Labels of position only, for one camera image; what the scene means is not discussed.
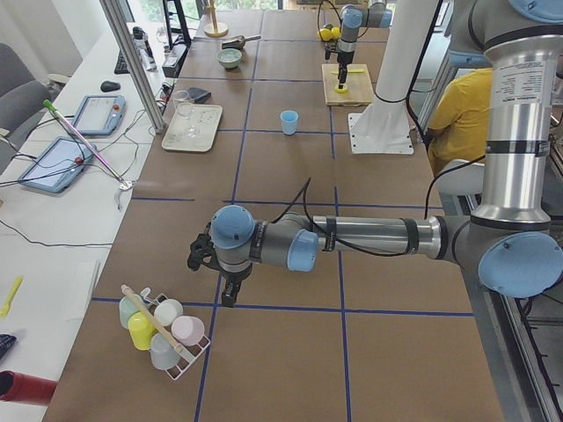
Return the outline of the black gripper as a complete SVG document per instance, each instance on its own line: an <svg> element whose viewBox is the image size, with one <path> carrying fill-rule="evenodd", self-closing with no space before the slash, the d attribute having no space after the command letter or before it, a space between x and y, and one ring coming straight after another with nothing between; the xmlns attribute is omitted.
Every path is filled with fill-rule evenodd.
<svg viewBox="0 0 563 422"><path fill-rule="evenodd" d="M252 273L252 262L245 260L232 264L220 261L219 265L221 267L220 273L226 280L221 297L222 305L233 307L237 303L242 282Z"/></svg>
<svg viewBox="0 0 563 422"><path fill-rule="evenodd" d="M339 39L336 45L338 70L338 87L343 88L347 81L347 66L352 63L355 55L355 42Z"/></svg>

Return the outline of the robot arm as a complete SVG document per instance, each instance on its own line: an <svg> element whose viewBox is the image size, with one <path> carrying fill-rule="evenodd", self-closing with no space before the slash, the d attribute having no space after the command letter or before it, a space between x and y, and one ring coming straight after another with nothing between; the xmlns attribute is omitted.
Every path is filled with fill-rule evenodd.
<svg viewBox="0 0 563 422"><path fill-rule="evenodd" d="M347 66L352 63L355 46L362 28L387 28L390 26L392 11L385 1L378 1L368 8L348 4L341 11L340 38L336 44L339 64L338 88L343 89L347 81Z"/></svg>
<svg viewBox="0 0 563 422"><path fill-rule="evenodd" d="M459 1L452 18L457 51L481 53L493 68L482 200L467 217L370 219L297 215L271 222L245 208L218 210L207 227L213 268L225 279L224 306L236 303L254 264L308 272L321 251L379 257L424 254L474 273L514 298L543 293L562 274L540 201L550 150L556 60L562 50L559 1Z"/></svg>

